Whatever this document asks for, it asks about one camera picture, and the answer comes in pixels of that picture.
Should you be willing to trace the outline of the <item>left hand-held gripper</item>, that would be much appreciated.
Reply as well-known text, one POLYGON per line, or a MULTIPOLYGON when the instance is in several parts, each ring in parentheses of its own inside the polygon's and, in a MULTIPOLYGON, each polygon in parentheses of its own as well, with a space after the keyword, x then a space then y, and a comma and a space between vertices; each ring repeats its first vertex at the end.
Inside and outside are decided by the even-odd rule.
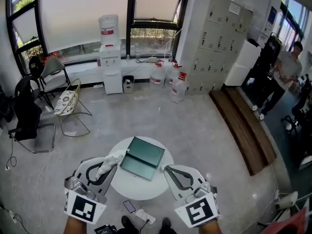
POLYGON ((104 157, 84 159, 75 171, 75 176, 81 173, 80 178, 89 176, 89 188, 78 178, 72 176, 64 180, 65 202, 64 212, 86 223, 96 224, 107 206, 100 201, 106 201, 106 192, 117 171, 117 165, 100 175, 96 174, 104 162, 104 157))

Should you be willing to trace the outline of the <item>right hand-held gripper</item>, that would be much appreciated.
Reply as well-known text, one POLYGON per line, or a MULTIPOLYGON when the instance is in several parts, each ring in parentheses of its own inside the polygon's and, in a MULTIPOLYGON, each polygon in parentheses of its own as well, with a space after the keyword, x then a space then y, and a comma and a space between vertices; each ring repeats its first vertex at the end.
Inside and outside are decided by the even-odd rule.
POLYGON ((199 227, 220 217, 216 187, 211 186, 209 182, 204 182, 203 176, 197 169, 171 164, 164 167, 164 175, 175 200, 183 198, 181 194, 183 191, 193 190, 194 186, 200 185, 194 193, 186 197, 181 206, 175 209, 175 213, 187 227, 199 227), (190 186, 184 187, 176 174, 188 178, 190 186))

